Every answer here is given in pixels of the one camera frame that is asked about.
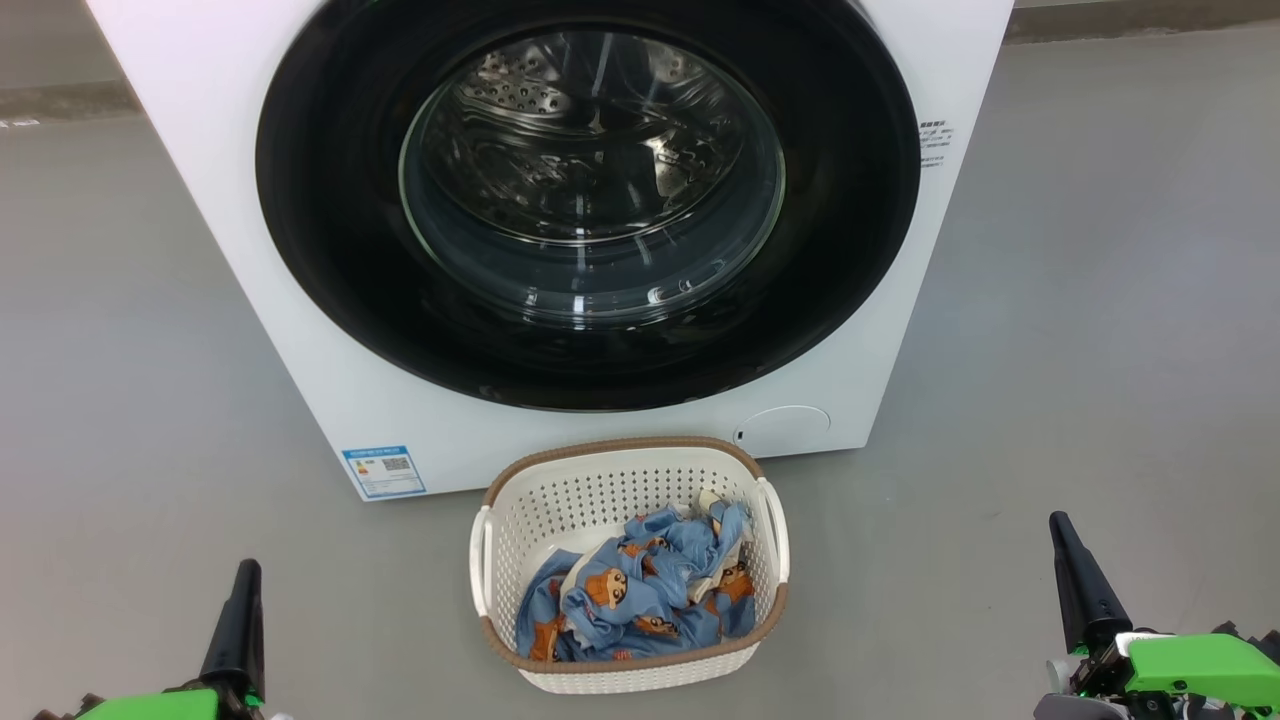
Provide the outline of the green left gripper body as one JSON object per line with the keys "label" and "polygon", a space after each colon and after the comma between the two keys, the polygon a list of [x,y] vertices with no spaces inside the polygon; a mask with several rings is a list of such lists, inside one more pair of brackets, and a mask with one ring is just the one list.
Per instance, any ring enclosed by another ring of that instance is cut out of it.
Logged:
{"label": "green left gripper body", "polygon": [[74,712],[40,710],[35,720],[291,720],[289,714],[265,714],[252,692],[229,685],[182,685],[150,694],[106,698],[84,694]]}

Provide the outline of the white front-load washing machine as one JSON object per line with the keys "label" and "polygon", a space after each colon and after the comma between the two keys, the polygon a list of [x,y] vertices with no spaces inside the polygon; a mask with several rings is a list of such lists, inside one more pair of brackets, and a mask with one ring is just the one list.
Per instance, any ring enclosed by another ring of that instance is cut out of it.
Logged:
{"label": "white front-load washing machine", "polygon": [[829,415],[817,452],[863,447],[1015,6],[851,0],[886,41],[915,104],[922,196],[884,278],[832,336],[712,397],[562,413],[462,395],[393,365],[330,320],[282,260],[259,193],[259,123],[282,58],[325,0],[84,1],[349,482],[340,451],[403,445],[426,495],[488,487],[518,459],[566,446],[658,437],[735,445],[741,421],[787,405]]}

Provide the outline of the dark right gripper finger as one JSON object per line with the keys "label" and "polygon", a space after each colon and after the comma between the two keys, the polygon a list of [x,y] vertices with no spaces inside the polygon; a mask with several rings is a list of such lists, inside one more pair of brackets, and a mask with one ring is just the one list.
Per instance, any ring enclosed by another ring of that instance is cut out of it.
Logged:
{"label": "dark right gripper finger", "polygon": [[1133,621],[1066,512],[1050,514],[1050,537],[1066,651],[1098,653]]}

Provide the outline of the blue energy label sticker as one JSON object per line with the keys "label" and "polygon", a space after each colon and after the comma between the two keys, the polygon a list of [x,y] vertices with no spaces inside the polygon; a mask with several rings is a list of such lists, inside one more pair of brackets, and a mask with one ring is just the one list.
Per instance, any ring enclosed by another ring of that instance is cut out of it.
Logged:
{"label": "blue energy label sticker", "polygon": [[366,502],[428,493],[408,448],[384,446],[340,451],[356,489]]}

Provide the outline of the black round glass washer door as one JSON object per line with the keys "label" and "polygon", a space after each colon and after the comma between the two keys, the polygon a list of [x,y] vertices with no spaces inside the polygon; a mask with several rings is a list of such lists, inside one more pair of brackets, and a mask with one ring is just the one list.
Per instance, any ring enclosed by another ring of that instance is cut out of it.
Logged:
{"label": "black round glass washer door", "polygon": [[[728,183],[681,222],[535,242],[465,215],[413,122],[518,38],[657,38],[754,106]],[[274,245],[310,299],[393,365],[515,407],[623,413],[721,395],[803,356],[868,300],[922,196],[918,114],[851,0],[325,0],[259,123]]]}

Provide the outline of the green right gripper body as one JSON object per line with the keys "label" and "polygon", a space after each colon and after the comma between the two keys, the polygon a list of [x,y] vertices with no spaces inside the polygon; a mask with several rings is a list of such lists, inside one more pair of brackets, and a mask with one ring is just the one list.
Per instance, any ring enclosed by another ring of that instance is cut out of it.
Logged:
{"label": "green right gripper body", "polygon": [[1036,720],[1280,720],[1280,630],[1116,633],[1050,661]]}

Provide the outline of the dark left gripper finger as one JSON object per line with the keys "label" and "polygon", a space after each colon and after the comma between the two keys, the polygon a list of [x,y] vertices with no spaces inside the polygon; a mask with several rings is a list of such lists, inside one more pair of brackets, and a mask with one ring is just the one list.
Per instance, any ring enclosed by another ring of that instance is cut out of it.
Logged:
{"label": "dark left gripper finger", "polygon": [[264,701],[264,641],[262,569],[257,560],[244,559],[223,605],[200,680],[228,691],[238,701]]}

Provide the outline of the stainless steel washing machine drum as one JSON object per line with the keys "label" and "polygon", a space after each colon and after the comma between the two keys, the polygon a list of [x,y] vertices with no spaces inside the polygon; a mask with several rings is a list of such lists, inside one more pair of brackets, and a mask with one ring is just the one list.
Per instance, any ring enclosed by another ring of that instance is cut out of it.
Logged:
{"label": "stainless steel washing machine drum", "polygon": [[566,29],[462,64],[413,122],[413,156],[467,217],[535,242],[588,243],[690,217],[727,186],[750,96],[657,38]]}

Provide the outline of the round white filter cover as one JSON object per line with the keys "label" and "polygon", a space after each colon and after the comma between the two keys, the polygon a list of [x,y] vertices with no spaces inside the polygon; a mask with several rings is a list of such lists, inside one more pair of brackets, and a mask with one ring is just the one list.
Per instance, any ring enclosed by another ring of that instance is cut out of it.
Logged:
{"label": "round white filter cover", "polygon": [[829,415],[813,406],[772,407],[741,421],[732,442],[753,457],[783,457],[820,451]]}

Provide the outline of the white basket with brown rim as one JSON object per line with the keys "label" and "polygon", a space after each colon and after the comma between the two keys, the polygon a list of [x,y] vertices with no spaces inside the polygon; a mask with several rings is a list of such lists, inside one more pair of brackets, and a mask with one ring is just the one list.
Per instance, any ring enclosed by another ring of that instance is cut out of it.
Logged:
{"label": "white basket with brown rim", "polygon": [[[742,639],[667,659],[571,664],[558,669],[517,653],[518,594],[538,561],[557,547],[586,548],[663,501],[678,506],[701,489],[744,501],[763,527],[748,546],[748,570],[763,583]],[[471,596],[489,646],[527,682],[553,694],[663,691],[737,671],[785,615],[788,529],[774,487],[745,451],[705,437],[627,438],[548,450],[513,462],[488,488],[470,534]]]}

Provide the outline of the blue patterned cloth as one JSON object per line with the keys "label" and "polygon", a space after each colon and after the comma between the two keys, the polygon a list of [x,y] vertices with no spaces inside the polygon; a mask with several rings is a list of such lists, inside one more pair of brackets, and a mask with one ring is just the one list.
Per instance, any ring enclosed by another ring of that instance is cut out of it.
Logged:
{"label": "blue patterned cloth", "polygon": [[620,570],[657,609],[625,625],[614,657],[701,650],[750,634],[756,591],[742,548],[749,536],[745,506],[710,491],[689,512],[671,505],[628,521]]}
{"label": "blue patterned cloth", "polygon": [[662,538],[557,548],[534,573],[515,621],[535,662],[611,662],[692,652],[724,639],[714,598],[691,601],[692,566]]}

